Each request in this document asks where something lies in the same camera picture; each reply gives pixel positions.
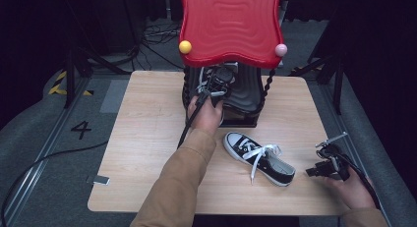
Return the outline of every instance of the brown sleeve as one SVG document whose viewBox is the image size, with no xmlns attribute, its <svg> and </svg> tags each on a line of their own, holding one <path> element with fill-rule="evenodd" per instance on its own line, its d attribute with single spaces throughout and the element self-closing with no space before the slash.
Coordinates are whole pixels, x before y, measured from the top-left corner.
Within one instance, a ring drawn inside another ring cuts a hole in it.
<svg viewBox="0 0 417 227">
<path fill-rule="evenodd" d="M 381 211 L 375 208 L 351 209 L 342 218 L 346 227 L 388 227 Z"/>
<path fill-rule="evenodd" d="M 193 130 L 165 163 L 131 227 L 192 226 L 197 189 L 214 149 L 213 137 Z"/>
</svg>

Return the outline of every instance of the table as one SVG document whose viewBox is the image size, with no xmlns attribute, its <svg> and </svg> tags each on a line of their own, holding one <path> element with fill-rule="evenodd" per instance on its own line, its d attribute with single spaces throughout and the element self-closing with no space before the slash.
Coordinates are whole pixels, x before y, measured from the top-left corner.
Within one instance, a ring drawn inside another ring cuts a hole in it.
<svg viewBox="0 0 417 227">
<path fill-rule="evenodd" d="M 185 126 L 181 101 L 183 73 L 134 72 L 130 78 L 94 185 L 92 211 L 137 212 L 162 166 L 176 150 Z M 237 131 L 260 144 L 277 143 L 280 158 L 297 170 L 288 187 L 274 186 L 224 149 L 227 132 Z M 198 193 L 196 213 L 245 215 L 339 215 L 347 207 L 321 177 L 305 170 L 321 161 L 315 144 L 327 138 L 313 98 L 301 78 L 275 77 L 256 128 L 220 128 L 217 147 Z"/>
</svg>

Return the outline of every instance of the shoelace bow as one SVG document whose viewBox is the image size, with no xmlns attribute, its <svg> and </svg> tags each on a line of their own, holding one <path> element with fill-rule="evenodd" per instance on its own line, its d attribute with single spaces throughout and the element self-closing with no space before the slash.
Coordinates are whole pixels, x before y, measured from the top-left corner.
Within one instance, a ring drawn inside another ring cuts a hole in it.
<svg viewBox="0 0 417 227">
<path fill-rule="evenodd" d="M 252 156 L 257 155 L 254 165 L 252 166 L 252 172 L 251 172 L 251 184 L 253 185 L 254 179 L 255 179 L 255 172 L 257 171 L 258 162 L 261 159 L 261 156 L 265 155 L 265 152 L 267 150 L 270 150 L 274 155 L 279 156 L 280 154 L 282 154 L 282 150 L 281 148 L 279 148 L 277 144 L 255 146 L 253 143 L 246 143 L 243 146 L 246 146 L 248 150 L 251 150 L 243 154 L 243 159 L 247 160 L 251 158 Z"/>
</svg>

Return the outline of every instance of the canvas sneaker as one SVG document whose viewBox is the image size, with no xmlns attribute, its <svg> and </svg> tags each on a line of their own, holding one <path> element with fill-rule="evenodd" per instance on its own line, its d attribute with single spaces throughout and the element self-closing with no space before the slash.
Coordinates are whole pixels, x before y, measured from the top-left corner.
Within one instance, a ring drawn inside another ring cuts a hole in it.
<svg viewBox="0 0 417 227">
<path fill-rule="evenodd" d="M 228 133 L 223 143 L 233 158 L 253 166 L 252 182 L 257 169 L 278 186 L 288 186 L 294 178 L 294 167 L 278 158 L 281 151 L 276 144 L 261 146 L 251 138 L 237 132 Z"/>
</svg>

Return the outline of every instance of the gray floor patch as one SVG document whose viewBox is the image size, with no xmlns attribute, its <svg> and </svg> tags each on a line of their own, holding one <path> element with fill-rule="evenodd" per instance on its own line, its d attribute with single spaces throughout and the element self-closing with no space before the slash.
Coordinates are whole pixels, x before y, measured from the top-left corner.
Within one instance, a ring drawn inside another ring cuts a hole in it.
<svg viewBox="0 0 417 227">
<path fill-rule="evenodd" d="M 125 95 L 128 80 L 112 80 L 101 104 L 101 113 L 118 113 Z"/>
</svg>

